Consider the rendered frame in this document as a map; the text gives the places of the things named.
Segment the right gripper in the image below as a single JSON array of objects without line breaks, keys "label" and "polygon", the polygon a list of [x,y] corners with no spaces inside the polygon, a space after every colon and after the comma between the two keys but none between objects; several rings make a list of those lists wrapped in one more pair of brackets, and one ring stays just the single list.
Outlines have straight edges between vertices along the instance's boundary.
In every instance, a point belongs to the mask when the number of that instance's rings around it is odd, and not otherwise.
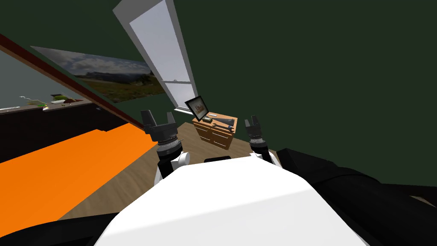
[{"label": "right gripper", "polygon": [[248,119],[245,119],[245,129],[250,139],[261,139],[262,131],[259,120],[256,115],[251,117],[253,125],[251,126]]}]

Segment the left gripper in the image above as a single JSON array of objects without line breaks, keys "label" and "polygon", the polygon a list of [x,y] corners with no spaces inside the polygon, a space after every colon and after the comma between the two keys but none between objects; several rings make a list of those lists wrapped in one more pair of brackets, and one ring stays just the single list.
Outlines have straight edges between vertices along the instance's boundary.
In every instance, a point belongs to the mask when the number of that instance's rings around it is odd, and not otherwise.
[{"label": "left gripper", "polygon": [[157,125],[150,110],[142,110],[144,131],[149,134],[152,141],[158,143],[171,143],[177,139],[177,124],[172,112],[167,112],[167,124]]}]

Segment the wooden dresser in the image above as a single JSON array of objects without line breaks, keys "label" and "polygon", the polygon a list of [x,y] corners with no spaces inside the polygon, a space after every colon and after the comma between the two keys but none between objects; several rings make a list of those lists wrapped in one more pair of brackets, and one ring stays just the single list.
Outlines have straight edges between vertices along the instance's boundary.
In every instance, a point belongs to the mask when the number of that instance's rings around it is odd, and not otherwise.
[{"label": "wooden dresser", "polygon": [[238,118],[209,111],[201,96],[185,104],[195,116],[192,123],[201,140],[228,150],[236,132]]}]

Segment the white framed window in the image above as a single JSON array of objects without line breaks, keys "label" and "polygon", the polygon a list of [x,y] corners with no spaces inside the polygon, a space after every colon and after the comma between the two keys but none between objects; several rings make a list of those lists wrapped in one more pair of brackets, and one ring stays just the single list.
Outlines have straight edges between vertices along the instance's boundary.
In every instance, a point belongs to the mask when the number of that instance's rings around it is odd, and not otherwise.
[{"label": "white framed window", "polygon": [[174,0],[121,0],[113,12],[176,111],[198,96]]}]

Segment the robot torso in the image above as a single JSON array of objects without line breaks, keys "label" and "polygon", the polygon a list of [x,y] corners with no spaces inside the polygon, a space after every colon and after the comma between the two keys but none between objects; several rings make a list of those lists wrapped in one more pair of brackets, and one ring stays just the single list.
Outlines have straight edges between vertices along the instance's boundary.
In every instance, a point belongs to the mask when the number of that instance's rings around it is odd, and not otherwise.
[{"label": "robot torso", "polygon": [[178,168],[95,246],[369,246],[303,178],[256,157]]}]

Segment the orange flat rug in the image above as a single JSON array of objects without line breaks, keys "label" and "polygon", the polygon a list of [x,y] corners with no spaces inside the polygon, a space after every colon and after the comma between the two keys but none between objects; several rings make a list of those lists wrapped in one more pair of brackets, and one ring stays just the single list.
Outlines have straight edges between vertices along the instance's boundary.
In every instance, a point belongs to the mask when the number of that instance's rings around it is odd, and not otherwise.
[{"label": "orange flat rug", "polygon": [[0,163],[0,237],[60,219],[154,145],[125,124]]}]

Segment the dark counter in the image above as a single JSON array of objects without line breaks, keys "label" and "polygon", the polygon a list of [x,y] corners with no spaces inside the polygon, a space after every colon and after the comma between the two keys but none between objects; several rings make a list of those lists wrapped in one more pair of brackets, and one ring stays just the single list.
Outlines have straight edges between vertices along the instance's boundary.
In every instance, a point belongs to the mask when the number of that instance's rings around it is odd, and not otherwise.
[{"label": "dark counter", "polygon": [[93,131],[104,118],[94,103],[0,113],[0,163]]}]

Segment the landscape wall picture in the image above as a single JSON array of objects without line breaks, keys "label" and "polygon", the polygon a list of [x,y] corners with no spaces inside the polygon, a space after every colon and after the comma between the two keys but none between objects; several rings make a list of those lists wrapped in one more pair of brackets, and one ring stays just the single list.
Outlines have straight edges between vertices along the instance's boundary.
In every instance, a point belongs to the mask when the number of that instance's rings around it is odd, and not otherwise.
[{"label": "landscape wall picture", "polygon": [[34,49],[114,103],[165,93],[144,61],[43,47]]}]

